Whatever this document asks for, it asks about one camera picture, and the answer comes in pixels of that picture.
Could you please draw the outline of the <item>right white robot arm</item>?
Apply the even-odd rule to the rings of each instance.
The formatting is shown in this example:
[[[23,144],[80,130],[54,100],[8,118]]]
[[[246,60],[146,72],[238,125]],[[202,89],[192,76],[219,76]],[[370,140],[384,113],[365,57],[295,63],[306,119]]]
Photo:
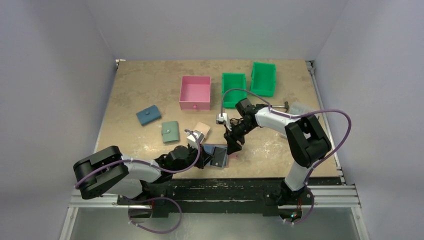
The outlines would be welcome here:
[[[280,112],[266,104],[252,104],[248,98],[240,100],[235,108],[240,119],[230,119],[224,112],[216,116],[217,124],[225,126],[227,154],[241,151],[245,135],[257,127],[285,135],[294,164],[281,182],[280,192],[269,198],[279,206],[297,199],[306,189],[314,164],[323,160],[332,148],[318,118],[314,114],[300,116]]]

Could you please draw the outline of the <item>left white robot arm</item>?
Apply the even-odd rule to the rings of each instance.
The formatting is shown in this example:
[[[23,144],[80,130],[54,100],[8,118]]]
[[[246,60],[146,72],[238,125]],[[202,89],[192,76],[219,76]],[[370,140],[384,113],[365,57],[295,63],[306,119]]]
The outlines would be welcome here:
[[[176,173],[192,167],[203,169],[214,157],[210,144],[200,150],[178,145],[153,160],[134,160],[116,145],[96,152],[73,165],[76,188],[84,200],[115,194],[134,199],[148,191],[149,184],[160,184]]]

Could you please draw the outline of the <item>brown card holder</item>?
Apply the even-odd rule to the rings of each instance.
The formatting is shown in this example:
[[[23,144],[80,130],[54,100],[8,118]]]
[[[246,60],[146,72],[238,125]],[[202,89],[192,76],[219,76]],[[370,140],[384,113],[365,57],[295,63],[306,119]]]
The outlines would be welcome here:
[[[228,146],[226,144],[203,144],[203,156],[200,163],[203,167],[224,169],[229,165]]]

